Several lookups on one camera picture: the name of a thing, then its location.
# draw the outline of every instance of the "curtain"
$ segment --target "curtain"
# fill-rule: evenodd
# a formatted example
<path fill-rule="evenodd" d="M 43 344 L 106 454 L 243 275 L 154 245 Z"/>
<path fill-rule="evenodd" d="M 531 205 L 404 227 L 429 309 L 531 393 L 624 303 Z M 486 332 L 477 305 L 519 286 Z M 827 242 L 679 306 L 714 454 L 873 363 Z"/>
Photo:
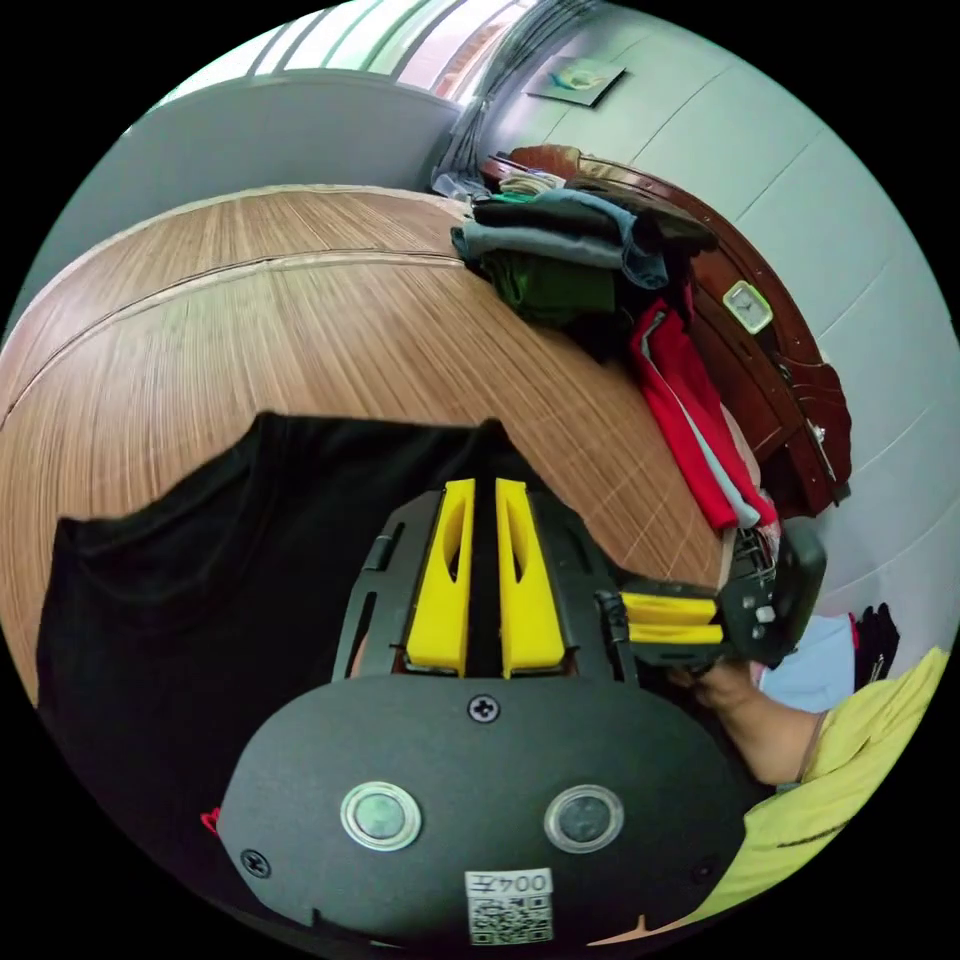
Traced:
<path fill-rule="evenodd" d="M 556 49 L 561 39 L 602 5 L 600 0 L 541 0 L 517 21 L 487 64 L 476 95 L 454 124 L 446 151 L 433 170 L 436 193 L 464 199 L 488 192 L 480 176 L 478 154 L 491 104 L 517 74 L 543 59 L 544 51 Z"/>

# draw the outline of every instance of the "wall picture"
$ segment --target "wall picture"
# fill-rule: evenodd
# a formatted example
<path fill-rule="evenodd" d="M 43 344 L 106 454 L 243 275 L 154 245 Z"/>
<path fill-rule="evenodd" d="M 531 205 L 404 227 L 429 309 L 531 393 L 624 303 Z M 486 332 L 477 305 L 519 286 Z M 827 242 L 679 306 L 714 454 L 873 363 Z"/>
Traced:
<path fill-rule="evenodd" d="M 623 67 L 600 60 L 551 57 L 527 84 L 524 93 L 592 107 L 623 72 Z"/>

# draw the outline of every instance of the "black shirt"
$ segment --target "black shirt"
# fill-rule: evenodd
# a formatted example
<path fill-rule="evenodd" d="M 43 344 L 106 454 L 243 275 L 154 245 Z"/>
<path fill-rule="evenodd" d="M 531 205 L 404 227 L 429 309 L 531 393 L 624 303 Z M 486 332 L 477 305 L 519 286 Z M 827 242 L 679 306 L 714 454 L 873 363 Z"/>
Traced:
<path fill-rule="evenodd" d="M 495 422 L 264 413 L 144 510 L 61 520 L 39 712 L 80 781 L 196 893 L 263 914 L 201 815 L 256 730 L 330 680 L 351 590 L 390 513 L 447 481 L 498 476 L 544 486 Z"/>

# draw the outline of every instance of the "wood grain surface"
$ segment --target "wood grain surface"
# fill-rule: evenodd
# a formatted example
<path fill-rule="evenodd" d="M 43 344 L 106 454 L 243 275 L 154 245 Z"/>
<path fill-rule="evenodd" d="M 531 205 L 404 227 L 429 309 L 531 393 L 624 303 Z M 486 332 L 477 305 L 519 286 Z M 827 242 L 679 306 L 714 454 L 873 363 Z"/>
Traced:
<path fill-rule="evenodd" d="M 57 518 L 145 506 L 264 409 L 497 417 L 616 561 L 718 582 L 639 391 L 500 303 L 455 223 L 414 194 L 267 191 L 152 221 L 38 295 L 0 354 L 0 620 L 34 701 Z"/>

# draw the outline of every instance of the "green cloth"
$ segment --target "green cloth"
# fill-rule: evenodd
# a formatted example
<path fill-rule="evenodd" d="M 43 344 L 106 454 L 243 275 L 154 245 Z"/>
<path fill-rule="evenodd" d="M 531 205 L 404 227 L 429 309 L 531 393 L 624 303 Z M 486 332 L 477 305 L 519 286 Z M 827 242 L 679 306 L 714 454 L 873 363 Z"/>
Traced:
<path fill-rule="evenodd" d="M 514 250 L 480 258 L 500 299 L 527 323 L 559 329 L 585 314 L 616 310 L 614 273 Z"/>

